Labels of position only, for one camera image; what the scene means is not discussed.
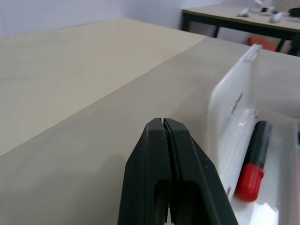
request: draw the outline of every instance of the orange object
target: orange object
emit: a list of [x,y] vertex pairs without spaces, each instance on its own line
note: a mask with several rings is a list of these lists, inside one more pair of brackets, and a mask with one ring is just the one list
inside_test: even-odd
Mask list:
[[276,51],[276,46],[273,45],[271,42],[266,41],[261,38],[256,38],[256,37],[249,37],[247,45],[252,46],[254,44],[262,45],[263,49],[270,50],[270,51]]

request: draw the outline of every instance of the white wall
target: white wall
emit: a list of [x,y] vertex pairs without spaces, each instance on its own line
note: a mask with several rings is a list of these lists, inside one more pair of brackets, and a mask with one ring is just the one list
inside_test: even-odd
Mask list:
[[0,0],[5,35],[109,20],[122,15],[122,0]]
[[[0,0],[0,36],[128,16],[178,29],[181,9],[223,0]],[[202,26],[202,33],[207,26]]]
[[273,2],[279,11],[286,11],[300,6],[299,0],[273,0]]

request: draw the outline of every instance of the background table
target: background table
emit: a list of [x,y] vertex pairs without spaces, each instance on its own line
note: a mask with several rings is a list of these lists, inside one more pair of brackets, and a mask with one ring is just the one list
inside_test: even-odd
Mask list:
[[243,6],[217,4],[214,6],[184,9],[182,30],[189,31],[190,22],[199,22],[216,26],[213,37],[218,36],[220,27],[241,30],[249,33],[280,38],[276,49],[279,52],[286,40],[300,33],[300,19],[284,16],[279,23],[270,23],[269,16],[259,15],[258,8],[252,8],[249,18],[236,17]]
[[[199,118],[206,109],[200,102],[248,48],[205,38],[0,157],[0,223],[116,225],[125,163],[145,124],[173,118],[201,146]],[[299,66],[298,57],[262,51],[257,93],[298,102],[300,81],[285,86]],[[278,99],[281,91],[293,93]],[[299,104],[287,114],[293,112]],[[276,194],[267,183],[262,187]]]

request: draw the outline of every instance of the wooden table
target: wooden table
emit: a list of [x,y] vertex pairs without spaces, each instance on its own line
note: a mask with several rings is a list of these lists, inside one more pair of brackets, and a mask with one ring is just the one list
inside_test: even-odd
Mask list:
[[129,18],[0,38],[0,155],[204,38]]
[[281,39],[276,51],[279,52],[286,40],[300,33],[299,18],[284,16],[279,23],[270,23],[269,16],[261,16],[258,8],[252,8],[249,18],[236,17],[243,6],[217,4],[214,6],[184,9],[182,30],[189,31],[190,22],[216,26],[213,37],[218,37],[220,27],[241,30]]

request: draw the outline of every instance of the gray table surface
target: gray table surface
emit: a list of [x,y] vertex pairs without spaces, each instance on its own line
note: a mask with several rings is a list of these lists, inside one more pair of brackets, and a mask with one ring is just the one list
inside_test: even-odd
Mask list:
[[[201,146],[198,103],[248,48],[206,38],[0,157],[0,224],[117,224],[125,163],[145,124],[173,118]],[[257,93],[268,96],[300,71],[297,57],[268,51],[261,67]],[[270,93],[274,73],[282,76]],[[293,105],[299,96],[286,98]]]
[[199,43],[120,18],[0,38],[0,156]]

